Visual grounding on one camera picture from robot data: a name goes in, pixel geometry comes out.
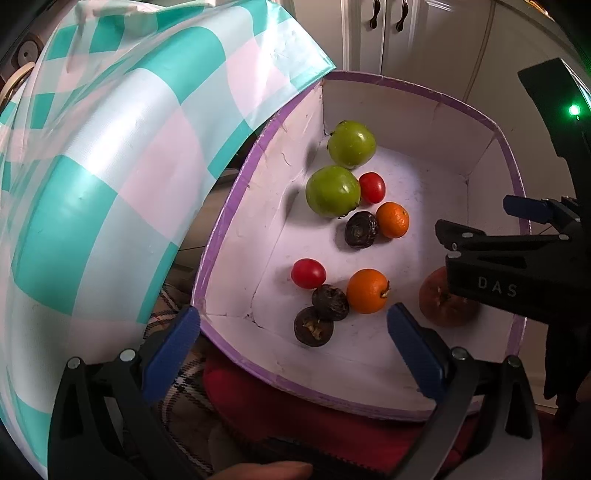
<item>teal and pink checkered lid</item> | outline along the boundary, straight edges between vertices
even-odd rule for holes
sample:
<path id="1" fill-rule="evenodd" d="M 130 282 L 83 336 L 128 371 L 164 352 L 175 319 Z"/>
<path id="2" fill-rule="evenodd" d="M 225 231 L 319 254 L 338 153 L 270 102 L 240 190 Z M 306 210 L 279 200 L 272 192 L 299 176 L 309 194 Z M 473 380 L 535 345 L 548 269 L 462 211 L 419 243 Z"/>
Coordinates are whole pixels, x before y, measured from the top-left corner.
<path id="1" fill-rule="evenodd" d="M 0 417 L 47 476 L 68 358 L 139 345 L 205 196 L 334 68 L 279 5 L 79 2 L 0 112 Z"/>

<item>cherry tomato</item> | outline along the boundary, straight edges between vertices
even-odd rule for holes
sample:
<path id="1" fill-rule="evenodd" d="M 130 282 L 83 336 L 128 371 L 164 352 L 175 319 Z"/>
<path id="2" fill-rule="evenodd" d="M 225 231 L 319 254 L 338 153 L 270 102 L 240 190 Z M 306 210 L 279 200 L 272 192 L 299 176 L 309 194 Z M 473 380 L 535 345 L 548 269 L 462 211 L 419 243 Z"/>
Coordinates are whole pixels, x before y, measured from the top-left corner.
<path id="1" fill-rule="evenodd" d="M 386 184 L 377 173 L 370 171 L 359 178 L 361 198 L 368 203 L 379 203 L 386 196 Z"/>
<path id="2" fill-rule="evenodd" d="M 302 258 L 294 263 L 291 279 L 298 287 L 311 290 L 320 287 L 326 281 L 326 270 L 320 262 Z"/>

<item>orange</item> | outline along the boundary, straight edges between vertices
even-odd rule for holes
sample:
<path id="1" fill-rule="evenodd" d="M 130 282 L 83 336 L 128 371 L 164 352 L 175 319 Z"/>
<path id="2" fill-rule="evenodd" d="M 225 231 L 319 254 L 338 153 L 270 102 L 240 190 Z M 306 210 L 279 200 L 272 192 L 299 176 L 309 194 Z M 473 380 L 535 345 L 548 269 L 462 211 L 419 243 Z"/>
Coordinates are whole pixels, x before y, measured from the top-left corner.
<path id="1" fill-rule="evenodd" d="M 373 268 L 355 273 L 347 285 L 349 306 L 358 313 L 375 313 L 386 305 L 390 282 Z"/>
<path id="2" fill-rule="evenodd" d="M 388 238 L 400 238 L 408 231 L 410 217 L 402 205 L 386 202 L 379 206 L 375 214 L 379 231 Z"/>

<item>person's finger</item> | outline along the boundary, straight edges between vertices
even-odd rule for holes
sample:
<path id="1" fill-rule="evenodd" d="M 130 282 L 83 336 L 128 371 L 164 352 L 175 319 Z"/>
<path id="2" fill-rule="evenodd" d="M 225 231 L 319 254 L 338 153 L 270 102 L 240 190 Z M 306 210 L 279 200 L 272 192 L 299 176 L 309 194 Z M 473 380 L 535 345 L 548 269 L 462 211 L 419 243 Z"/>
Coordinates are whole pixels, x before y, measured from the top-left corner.
<path id="1" fill-rule="evenodd" d="M 217 473 L 209 480 L 307 480 L 311 474 L 312 466 L 309 463 L 240 463 Z"/>

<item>white cabinet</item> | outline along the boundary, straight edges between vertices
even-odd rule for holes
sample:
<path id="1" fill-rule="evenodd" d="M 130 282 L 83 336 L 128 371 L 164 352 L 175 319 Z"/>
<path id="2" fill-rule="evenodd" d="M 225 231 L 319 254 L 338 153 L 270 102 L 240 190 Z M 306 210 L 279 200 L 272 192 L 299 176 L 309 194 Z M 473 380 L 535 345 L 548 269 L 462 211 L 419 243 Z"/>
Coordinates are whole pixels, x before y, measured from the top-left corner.
<path id="1" fill-rule="evenodd" d="M 477 66 L 492 0 L 388 0 L 382 74 L 465 97 Z"/>
<path id="2" fill-rule="evenodd" d="M 408 14 L 398 31 L 405 1 Z M 462 99 L 491 5 L 492 0 L 293 0 L 292 13 L 338 69 L 381 73 Z"/>
<path id="3" fill-rule="evenodd" d="M 293 0 L 291 13 L 338 69 L 380 73 L 384 1 L 375 28 L 369 24 L 374 0 Z"/>
<path id="4" fill-rule="evenodd" d="M 556 156 L 550 134 L 517 72 L 560 57 L 585 84 L 591 83 L 557 25 L 531 10 L 524 14 L 511 5 L 497 4 L 467 102 L 501 127 L 519 165 L 526 194 L 534 198 L 560 198 L 574 193 L 566 162 Z M 534 228 L 537 233 L 542 227 Z"/>

